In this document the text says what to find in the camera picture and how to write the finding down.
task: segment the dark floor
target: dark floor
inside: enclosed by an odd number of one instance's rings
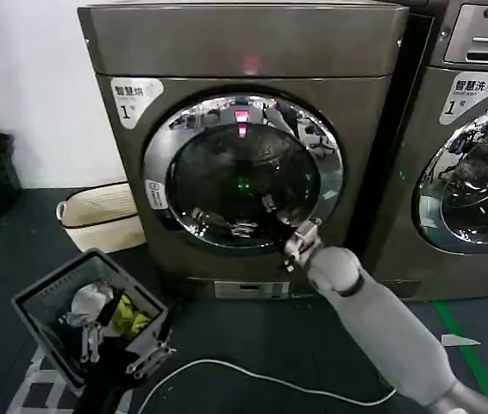
[[[25,191],[22,200],[0,221],[0,414],[7,411],[37,348],[12,310],[10,299],[78,253],[54,218],[56,204],[69,193]],[[145,247],[119,252],[113,257],[145,285],[155,277]],[[476,353],[488,371],[488,298],[455,301],[447,306],[465,336],[482,342]],[[410,307],[434,334],[448,333],[431,304]],[[220,358],[351,398],[372,400],[385,393],[370,363],[322,300],[181,304],[176,311],[172,344],[178,353],[162,367],[162,373],[196,358]],[[457,376],[477,388],[459,351],[447,350]],[[136,412],[162,373],[135,391],[131,413]],[[42,395],[48,391],[46,386],[36,386],[29,404],[42,406]],[[69,408],[72,404],[73,398],[67,395],[59,406]],[[186,414],[189,407],[211,414],[422,412],[405,398],[360,408],[305,396],[209,366],[192,368],[173,379],[160,390],[152,406],[160,414]],[[145,412],[152,412],[152,406]]]

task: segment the control panel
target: control panel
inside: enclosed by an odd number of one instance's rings
[[[488,63],[488,5],[462,6],[445,61]]]

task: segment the woven basket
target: woven basket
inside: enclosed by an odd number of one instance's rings
[[[100,248],[111,253],[145,242],[127,182],[76,192],[58,204],[56,217],[81,251]]]

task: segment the green light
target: green light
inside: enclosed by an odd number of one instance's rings
[[[250,182],[248,179],[238,179],[238,189],[247,190],[250,188]]]

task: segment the gray washing machine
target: gray washing machine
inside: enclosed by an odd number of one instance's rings
[[[326,242],[343,243],[407,8],[121,2],[78,13],[164,287],[308,294],[261,220],[319,217]]]
[[[488,2],[451,0],[363,261],[402,298],[488,295]]]

